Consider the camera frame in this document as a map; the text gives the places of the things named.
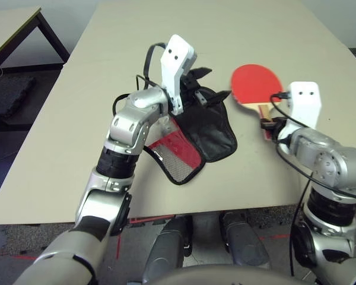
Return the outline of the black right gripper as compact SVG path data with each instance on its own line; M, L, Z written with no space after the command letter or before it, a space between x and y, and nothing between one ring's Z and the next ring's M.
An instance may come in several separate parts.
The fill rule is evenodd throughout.
M272 119L261 118L260 127L263 130L270 130L271 140L277 140L279 133L286 126L287 118L283 116L275 117Z

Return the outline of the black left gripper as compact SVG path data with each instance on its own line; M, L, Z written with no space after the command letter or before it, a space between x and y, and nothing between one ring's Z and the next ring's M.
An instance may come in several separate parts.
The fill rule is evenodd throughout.
M212 69L207 67L200 67L191 69L186 75L182 75L180 78L180 98L184 106L188 106L193 103L195 99L195 91L201 86L198 83L200 78L203 78L207 74L211 73ZM231 94L230 90L223 90L219 92L210 92L207 96L207 105L217 105L223 102Z

